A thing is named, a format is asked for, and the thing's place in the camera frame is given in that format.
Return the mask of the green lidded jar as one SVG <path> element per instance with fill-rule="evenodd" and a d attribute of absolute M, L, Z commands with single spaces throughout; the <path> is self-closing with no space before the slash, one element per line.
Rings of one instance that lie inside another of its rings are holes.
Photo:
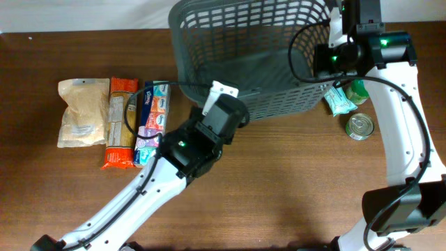
<path fill-rule="evenodd" d="M 369 99 L 369 94 L 362 80 L 354 80 L 346 89 L 346 97 L 355 105 L 361 105 Z"/>

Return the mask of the light blue wet wipes pack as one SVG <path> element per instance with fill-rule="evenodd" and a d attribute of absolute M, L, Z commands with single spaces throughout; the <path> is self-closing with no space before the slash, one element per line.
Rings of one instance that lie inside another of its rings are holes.
<path fill-rule="evenodd" d="M 357 105 L 346 97 L 346 94 L 341 87 L 334 88 L 332 86 L 325 93 L 324 98 L 332 112 L 333 117 L 341 114 L 348 114 L 349 112 L 357 109 Z"/>

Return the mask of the colourful Kleenex tissue multipack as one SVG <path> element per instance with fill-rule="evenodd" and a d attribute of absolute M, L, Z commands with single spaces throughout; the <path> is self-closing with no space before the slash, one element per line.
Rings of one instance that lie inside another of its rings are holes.
<path fill-rule="evenodd" d="M 157 85 L 161 81 L 146 81 L 144 99 L 141 109 L 141 122 L 138 134 L 152 139 L 137 138 L 134 149 L 134 165 L 144 167 L 149 159 L 155 155 L 160 140 L 158 133 L 164 134 L 169 112 L 170 87 L 167 84 Z"/>

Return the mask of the grey plastic basket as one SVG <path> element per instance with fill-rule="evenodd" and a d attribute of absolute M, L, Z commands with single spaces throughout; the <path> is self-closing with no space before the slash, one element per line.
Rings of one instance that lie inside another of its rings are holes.
<path fill-rule="evenodd" d="M 251 121 L 306 112 L 331 84 L 310 84 L 314 49 L 330 31 L 333 1 L 182 0 L 169 12 L 181 91 L 202 107 L 216 80 L 239 90 Z"/>

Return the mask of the red spaghetti packet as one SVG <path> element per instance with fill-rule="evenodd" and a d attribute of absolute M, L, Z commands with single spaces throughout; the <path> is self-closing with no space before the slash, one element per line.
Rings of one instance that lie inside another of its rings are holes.
<path fill-rule="evenodd" d="M 127 114 L 128 125 L 135 132 L 137 98 L 130 99 L 130 96 L 138 87 L 138 79 L 111 78 L 105 162 L 101 169 L 134 167 L 136 137 L 125 124 L 124 112 Z"/>

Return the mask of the clear bag of brown grain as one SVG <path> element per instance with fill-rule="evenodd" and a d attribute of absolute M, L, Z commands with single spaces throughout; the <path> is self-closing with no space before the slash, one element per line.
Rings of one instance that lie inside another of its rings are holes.
<path fill-rule="evenodd" d="M 57 146 L 87 147 L 106 142 L 109 109 L 108 78 L 66 79 L 58 83 L 66 102 Z"/>

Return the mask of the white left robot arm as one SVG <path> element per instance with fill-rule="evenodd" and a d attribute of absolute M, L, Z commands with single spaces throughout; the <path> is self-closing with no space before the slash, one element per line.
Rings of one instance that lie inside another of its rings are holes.
<path fill-rule="evenodd" d="M 120 250 L 156 210 L 208 172 L 249 120 L 245 104 L 222 94 L 207 112 L 192 109 L 189 119 L 160 139 L 156 154 L 104 208 L 60 240 L 44 235 L 39 250 Z"/>

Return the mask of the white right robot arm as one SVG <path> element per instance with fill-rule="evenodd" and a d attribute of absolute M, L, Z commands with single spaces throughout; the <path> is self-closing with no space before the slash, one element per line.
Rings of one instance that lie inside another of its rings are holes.
<path fill-rule="evenodd" d="M 332 242 L 335 250 L 392 250 L 395 242 L 445 218 L 445 165 L 432 142 L 410 35 L 388 32 L 379 1 L 337 1 L 329 41 L 315 54 L 324 82 L 359 79 L 375 109 L 387 187 L 362 198 L 362 219 Z"/>

